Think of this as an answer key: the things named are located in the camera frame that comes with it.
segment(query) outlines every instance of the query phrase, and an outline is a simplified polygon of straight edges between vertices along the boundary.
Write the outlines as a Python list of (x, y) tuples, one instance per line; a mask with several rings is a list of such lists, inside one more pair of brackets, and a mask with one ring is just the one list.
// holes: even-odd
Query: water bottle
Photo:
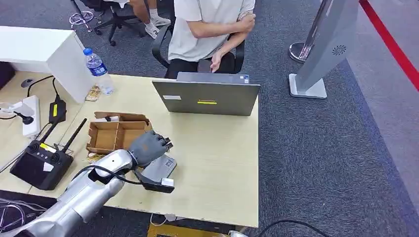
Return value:
[(93, 53), (91, 48), (85, 48), (83, 53), (86, 55), (86, 65), (92, 75), (96, 78), (96, 84), (103, 94), (110, 95), (114, 92), (111, 76), (103, 64), (102, 59)]

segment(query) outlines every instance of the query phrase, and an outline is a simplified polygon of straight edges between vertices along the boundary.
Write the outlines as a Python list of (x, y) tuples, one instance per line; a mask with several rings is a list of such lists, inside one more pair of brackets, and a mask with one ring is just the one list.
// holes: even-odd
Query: chair armrest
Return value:
[(166, 37), (166, 34), (168, 33), (170, 25), (166, 25), (160, 29), (159, 34), (157, 35), (157, 38), (154, 40), (152, 44), (151, 52), (153, 53), (153, 56), (159, 61), (165, 68), (169, 68), (169, 63), (162, 57), (161, 48), (163, 40)]
[(242, 70), (244, 60), (245, 60), (245, 40), (236, 47), (236, 60), (234, 61), (234, 73), (237, 74)]

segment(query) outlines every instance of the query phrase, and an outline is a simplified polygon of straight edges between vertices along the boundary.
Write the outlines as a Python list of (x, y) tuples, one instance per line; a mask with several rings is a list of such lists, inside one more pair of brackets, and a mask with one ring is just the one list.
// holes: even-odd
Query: metal pole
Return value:
[(314, 46), (314, 40), (316, 38), (317, 29), (321, 21), (324, 19), (324, 15), (327, 12), (327, 9), (330, 6), (330, 3), (333, 0), (323, 0), (320, 4), (319, 11), (317, 11), (316, 18), (314, 18), (313, 25), (311, 26), (310, 32), (308, 33), (308, 37), (304, 42), (297, 42), (293, 43), (290, 46), (290, 57), (299, 62), (304, 63), (307, 60), (308, 55), (310, 54), (311, 49)]

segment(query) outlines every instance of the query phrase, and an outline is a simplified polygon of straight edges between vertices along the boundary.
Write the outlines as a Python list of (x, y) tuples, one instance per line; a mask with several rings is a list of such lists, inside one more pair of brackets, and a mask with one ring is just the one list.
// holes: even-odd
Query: power strip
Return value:
[(23, 125), (23, 136), (32, 138), (35, 137), (41, 131), (41, 117), (40, 117), (40, 105), (39, 98), (36, 95), (30, 96), (22, 100), (22, 102), (34, 110), (34, 114), (31, 116), (34, 121), (28, 125)]

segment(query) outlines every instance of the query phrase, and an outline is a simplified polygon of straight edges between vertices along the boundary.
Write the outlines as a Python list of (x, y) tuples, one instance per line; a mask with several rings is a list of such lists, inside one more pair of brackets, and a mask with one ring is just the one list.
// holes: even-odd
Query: stanchion base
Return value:
[(297, 86), (295, 85), (295, 76), (297, 74), (290, 74), (290, 94), (293, 97), (304, 97), (304, 98), (314, 98), (314, 99), (326, 99), (326, 88), (323, 79), (320, 79), (316, 82), (310, 89), (305, 92), (297, 91)]
[(304, 44), (305, 44), (304, 42), (293, 43), (291, 44), (290, 49), (289, 49), (290, 57), (299, 63), (305, 63), (305, 60), (299, 58), (302, 48), (304, 47)]

